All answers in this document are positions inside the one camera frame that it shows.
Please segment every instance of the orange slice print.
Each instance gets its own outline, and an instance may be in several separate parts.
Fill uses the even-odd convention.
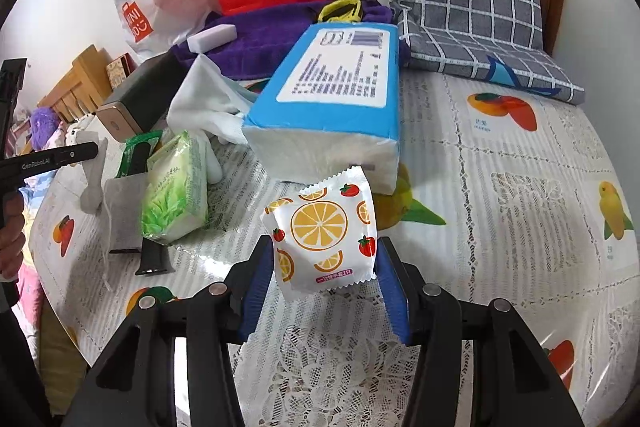
[[[327,250],[340,243],[347,233],[347,214],[333,201],[307,203],[291,217],[291,232],[305,250]]]
[[[296,267],[293,264],[293,259],[287,252],[280,248],[276,248],[276,251],[278,252],[278,264],[280,265],[282,282],[289,282],[293,277],[293,272],[296,270]]]
[[[305,201],[316,201],[326,196],[326,187],[322,190],[317,190],[316,192],[312,192],[311,194],[299,194],[298,197],[301,200]]]
[[[273,212],[279,206],[283,206],[283,204],[293,203],[293,200],[290,198],[280,198],[279,200],[273,201],[273,203],[269,203],[269,206],[265,206],[264,213],[269,214],[269,212]]]
[[[356,212],[360,220],[365,225],[371,224],[371,218],[369,217],[369,209],[367,208],[367,203],[365,203],[364,201],[358,203],[358,206],[356,206]]]
[[[342,264],[342,250],[338,250],[338,253],[334,253],[331,257],[327,257],[324,261],[314,264],[316,270],[321,272],[332,272]]]

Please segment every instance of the blue tissue package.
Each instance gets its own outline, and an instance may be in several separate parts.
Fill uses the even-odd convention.
[[[392,194],[399,160],[398,28],[309,27],[258,97],[242,132],[270,176],[306,185],[361,165]]]

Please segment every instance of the metal screw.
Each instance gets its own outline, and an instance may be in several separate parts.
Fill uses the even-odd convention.
[[[138,306],[143,310],[148,310],[156,305],[156,298],[152,295],[146,295],[138,301]]]
[[[499,312],[508,312],[511,309],[511,304],[504,299],[495,299],[494,308]]]
[[[422,287],[422,291],[430,297],[437,297],[442,293],[442,288],[437,284],[430,282]]]
[[[209,286],[209,293],[211,295],[222,295],[226,292],[226,284],[223,282],[214,282]]]

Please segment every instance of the green tissue pack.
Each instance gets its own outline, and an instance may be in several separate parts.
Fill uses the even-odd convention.
[[[183,131],[147,161],[142,235],[168,245],[207,221],[206,144]]]

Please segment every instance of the fruit print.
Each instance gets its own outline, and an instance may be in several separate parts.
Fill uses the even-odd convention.
[[[278,243],[280,241],[282,241],[284,239],[284,230],[281,229],[275,229],[273,230],[273,238],[274,240],[276,240]]]
[[[273,212],[279,206],[289,203],[293,203],[293,200],[290,198],[280,198],[279,200],[273,201],[273,203],[269,203],[269,206],[265,206],[264,213],[269,214],[269,212]]]
[[[625,235],[625,230],[633,230],[631,220],[626,217],[622,207],[622,200],[613,183],[601,182],[598,187],[600,194],[600,211],[604,217],[604,238],[613,234],[618,241]]]
[[[356,206],[356,213],[365,225],[371,224],[371,218],[369,216],[369,210],[367,209],[367,203],[365,203],[364,201],[358,203],[358,206]]]
[[[66,249],[69,247],[71,236],[74,233],[75,223],[69,216],[65,216],[53,229],[53,241],[60,244],[60,257],[66,255]]]
[[[160,304],[178,300],[177,297],[171,292],[171,290],[165,286],[152,286],[140,288],[130,296],[127,302],[126,314],[129,315],[133,308],[135,308],[138,301],[147,295],[151,295]]]
[[[420,201],[414,200],[409,181],[409,171],[398,164],[398,181],[393,195],[373,194],[373,208],[378,230],[390,229],[400,221],[413,221],[427,225],[446,225],[438,214],[431,212]]]
[[[321,272],[332,272],[342,264],[342,250],[338,250],[338,253],[334,253],[331,257],[327,257],[321,263],[314,264],[314,268]]]
[[[487,116],[500,117],[508,114],[524,130],[533,132],[538,129],[536,114],[529,103],[515,96],[481,92],[470,95],[466,101]]]
[[[376,254],[376,240],[373,237],[362,236],[362,239],[358,240],[360,244],[360,253],[366,257],[373,257]]]
[[[340,189],[340,194],[347,198],[353,198],[360,193],[360,189],[357,185],[344,184],[344,187]]]
[[[301,200],[305,201],[316,201],[324,198],[326,196],[326,187],[322,190],[318,190],[317,192],[312,192],[311,194],[299,194],[298,197]]]
[[[546,355],[549,358],[549,362],[555,367],[562,383],[569,390],[571,377],[574,373],[574,344],[571,341],[562,341],[551,351],[548,349],[545,349],[545,351],[548,351]]]
[[[296,267],[293,264],[293,259],[287,252],[280,248],[276,248],[276,251],[278,252],[278,265],[280,266],[282,282],[289,282],[296,270]]]
[[[347,214],[333,201],[307,203],[291,217],[291,232],[305,250],[327,250],[340,243],[347,233]]]

